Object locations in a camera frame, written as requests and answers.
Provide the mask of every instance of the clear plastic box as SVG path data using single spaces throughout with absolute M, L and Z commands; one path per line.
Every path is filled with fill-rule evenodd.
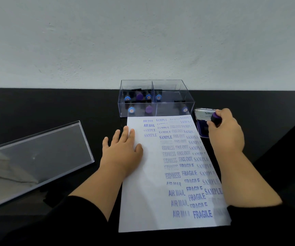
M 80 122 L 0 145 L 0 204 L 94 162 Z
M 194 100 L 182 80 L 121 80 L 120 117 L 190 115 Z

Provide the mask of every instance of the transparent box lid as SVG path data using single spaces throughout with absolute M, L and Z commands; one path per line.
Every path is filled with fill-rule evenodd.
M 94 162 L 80 121 L 0 145 L 0 204 Z

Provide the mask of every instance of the white paper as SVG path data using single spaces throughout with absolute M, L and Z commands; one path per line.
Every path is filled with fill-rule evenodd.
M 122 185 L 119 232 L 230 225 L 223 190 L 190 115 L 128 117 L 143 159 Z

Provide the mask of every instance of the black sleeve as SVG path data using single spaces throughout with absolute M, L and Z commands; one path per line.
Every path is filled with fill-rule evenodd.
M 8 233 L 0 245 L 49 245 L 64 241 L 87 244 L 106 226 L 107 220 L 96 205 L 81 197 L 68 196 L 39 222 Z
M 227 207 L 232 227 L 292 228 L 295 227 L 295 209 L 281 204 L 271 207 Z

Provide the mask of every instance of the hand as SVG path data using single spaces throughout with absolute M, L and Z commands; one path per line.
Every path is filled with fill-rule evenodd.
M 103 156 L 100 165 L 108 165 L 107 167 L 115 167 L 124 177 L 129 176 L 139 165 L 143 156 L 143 148 L 141 144 L 137 144 L 134 151 L 135 130 L 131 129 L 128 135 L 128 126 L 123 128 L 122 135 L 120 130 L 116 130 L 111 146 L 108 145 L 109 138 L 103 140 Z
M 207 121 L 209 138 L 212 148 L 216 153 L 242 152 L 244 148 L 244 135 L 241 126 L 233 118 L 229 109 L 216 110 L 222 118 L 222 123 L 217 128 L 212 121 Z

